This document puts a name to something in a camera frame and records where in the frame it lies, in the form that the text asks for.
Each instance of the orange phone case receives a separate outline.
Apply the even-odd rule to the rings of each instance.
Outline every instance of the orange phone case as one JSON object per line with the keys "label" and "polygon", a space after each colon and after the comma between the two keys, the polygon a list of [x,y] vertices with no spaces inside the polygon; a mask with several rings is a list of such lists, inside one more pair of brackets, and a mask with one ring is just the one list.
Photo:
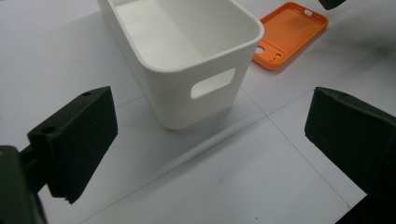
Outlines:
{"label": "orange phone case", "polygon": [[284,4],[260,21],[265,32],[253,61],[269,70],[282,67],[329,23],[325,16],[293,2]]}

